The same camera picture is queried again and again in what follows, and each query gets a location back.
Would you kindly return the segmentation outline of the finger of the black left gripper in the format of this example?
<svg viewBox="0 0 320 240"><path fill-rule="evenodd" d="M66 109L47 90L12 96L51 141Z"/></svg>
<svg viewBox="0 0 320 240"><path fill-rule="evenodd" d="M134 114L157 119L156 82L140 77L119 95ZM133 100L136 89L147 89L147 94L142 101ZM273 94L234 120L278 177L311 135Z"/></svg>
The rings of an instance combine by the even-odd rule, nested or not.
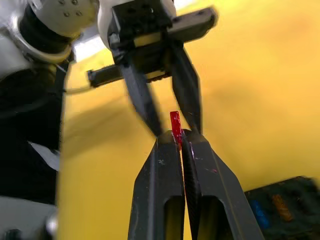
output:
<svg viewBox="0 0 320 240"><path fill-rule="evenodd" d="M160 136L163 128L145 74L139 72L131 63L122 64L121 73L136 113L154 136Z"/></svg>
<svg viewBox="0 0 320 240"><path fill-rule="evenodd" d="M172 89L189 127L202 132L202 107L199 78L184 47L171 47Z"/></svg>

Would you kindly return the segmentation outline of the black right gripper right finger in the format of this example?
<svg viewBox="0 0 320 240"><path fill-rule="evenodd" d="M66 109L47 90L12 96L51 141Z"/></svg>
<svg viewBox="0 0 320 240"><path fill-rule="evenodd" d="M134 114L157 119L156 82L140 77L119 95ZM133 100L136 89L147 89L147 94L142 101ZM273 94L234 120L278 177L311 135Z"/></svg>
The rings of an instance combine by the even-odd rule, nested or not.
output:
<svg viewBox="0 0 320 240"><path fill-rule="evenodd" d="M235 174L201 134L182 135L184 189L193 240L262 240Z"/></svg>

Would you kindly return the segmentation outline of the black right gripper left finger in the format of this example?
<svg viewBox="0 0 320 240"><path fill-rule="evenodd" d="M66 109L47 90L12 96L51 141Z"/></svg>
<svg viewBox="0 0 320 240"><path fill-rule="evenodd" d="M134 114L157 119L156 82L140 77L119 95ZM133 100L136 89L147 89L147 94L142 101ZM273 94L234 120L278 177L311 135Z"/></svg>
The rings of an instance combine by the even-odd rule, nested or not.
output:
<svg viewBox="0 0 320 240"><path fill-rule="evenodd" d="M171 131L156 138L133 189L129 240L181 240L185 190L178 145Z"/></svg>

